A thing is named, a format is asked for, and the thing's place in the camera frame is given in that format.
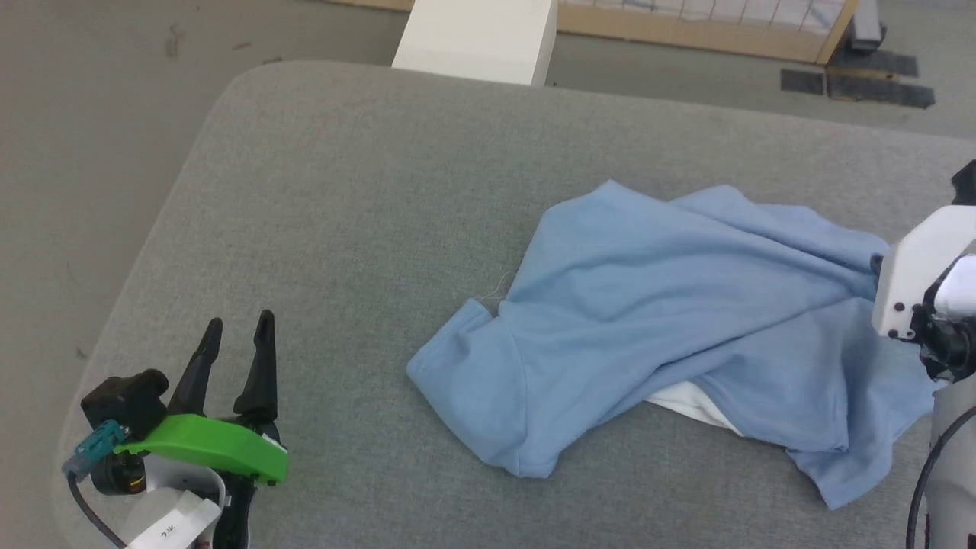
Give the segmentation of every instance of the blue cloth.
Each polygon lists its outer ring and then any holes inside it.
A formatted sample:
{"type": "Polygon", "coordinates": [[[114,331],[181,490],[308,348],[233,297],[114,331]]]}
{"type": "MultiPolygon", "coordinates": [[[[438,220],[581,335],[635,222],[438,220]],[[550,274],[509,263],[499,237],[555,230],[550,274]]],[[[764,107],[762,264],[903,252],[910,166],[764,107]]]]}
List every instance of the blue cloth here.
{"type": "Polygon", "coordinates": [[[917,347],[872,329],[885,249],[729,187],[662,202],[607,182],[546,212],[496,317],[467,301],[407,372],[519,477],[547,477],[583,432],[690,380],[745,436],[787,448],[833,509],[887,475],[937,388],[917,347]]]}

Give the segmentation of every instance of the blue connector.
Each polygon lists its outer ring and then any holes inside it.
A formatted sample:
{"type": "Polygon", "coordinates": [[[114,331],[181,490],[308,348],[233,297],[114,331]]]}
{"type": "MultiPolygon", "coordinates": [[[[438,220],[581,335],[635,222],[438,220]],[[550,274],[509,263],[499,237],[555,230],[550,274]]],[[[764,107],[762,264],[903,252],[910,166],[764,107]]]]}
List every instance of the blue connector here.
{"type": "Polygon", "coordinates": [[[74,449],[74,454],[61,465],[61,472],[65,477],[68,473],[74,473],[78,482],[84,481],[95,466],[128,437],[127,427],[122,427],[114,419],[105,421],[74,449]]]}

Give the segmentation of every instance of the floor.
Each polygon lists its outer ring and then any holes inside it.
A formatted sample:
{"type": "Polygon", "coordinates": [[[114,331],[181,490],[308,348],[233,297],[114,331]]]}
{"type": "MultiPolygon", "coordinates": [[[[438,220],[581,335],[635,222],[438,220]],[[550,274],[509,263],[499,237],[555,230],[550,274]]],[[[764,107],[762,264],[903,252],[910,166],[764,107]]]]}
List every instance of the floor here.
{"type": "MultiPolygon", "coordinates": [[[[549,85],[976,138],[972,0],[887,2],[928,110],[779,92],[782,63],[559,36],[549,85]]],[[[389,64],[406,16],[302,0],[0,3],[0,547],[61,547],[51,454],[75,386],[211,104],[275,60],[389,64]]]]}

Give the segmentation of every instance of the gray fabric surface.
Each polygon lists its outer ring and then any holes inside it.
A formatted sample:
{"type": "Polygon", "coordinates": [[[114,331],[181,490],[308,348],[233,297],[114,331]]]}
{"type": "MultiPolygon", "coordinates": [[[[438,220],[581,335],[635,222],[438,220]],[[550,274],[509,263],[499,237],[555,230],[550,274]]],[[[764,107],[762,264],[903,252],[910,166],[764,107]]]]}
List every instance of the gray fabric surface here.
{"type": "MultiPolygon", "coordinates": [[[[292,461],[257,495],[252,547],[896,546],[927,421],[881,486],[830,513],[780,448],[652,404],[585,435],[550,479],[516,479],[464,448],[404,367],[517,269],[548,206],[606,179],[660,198],[731,184],[890,239],[948,203],[973,156],[969,142],[779,115],[268,65],[211,112],[79,394],[147,367],[175,382],[220,316],[207,411],[228,413],[267,307],[292,461]]],[[[87,431],[67,418],[62,454],[87,431]]],[[[52,490],[65,536],[104,546],[57,474],[52,490]]],[[[121,525],[130,502],[86,493],[121,525]]]]}

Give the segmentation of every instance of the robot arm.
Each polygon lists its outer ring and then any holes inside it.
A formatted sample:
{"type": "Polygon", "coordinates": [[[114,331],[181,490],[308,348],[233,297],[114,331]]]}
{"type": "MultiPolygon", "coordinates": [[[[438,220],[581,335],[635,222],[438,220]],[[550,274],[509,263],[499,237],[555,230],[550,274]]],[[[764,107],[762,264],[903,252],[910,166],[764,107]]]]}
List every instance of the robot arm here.
{"type": "Polygon", "coordinates": [[[236,415],[214,419],[204,415],[203,406],[222,332],[221,320],[211,320],[168,405],[160,397],[169,381],[157,370],[108,378],[82,399],[95,431],[61,469],[82,512],[113,545],[127,546],[78,490],[89,476],[104,495],[142,494],[127,525],[133,546],[142,547],[145,536],[156,539],[160,532],[152,528],[161,524],[168,527],[162,532],[170,536],[168,547],[212,549],[246,549],[257,484],[285,481],[288,452],[274,424],[274,315],[265,310],[258,320],[254,360],[234,403],[236,415]],[[172,513],[181,518],[163,520],[172,513]]]}
{"type": "Polygon", "coordinates": [[[955,177],[954,205],[940,208],[895,244],[880,265],[872,324],[878,334],[920,345],[935,393],[932,446],[909,514],[915,547],[922,494],[925,547],[976,547],[976,160],[955,177]]]}

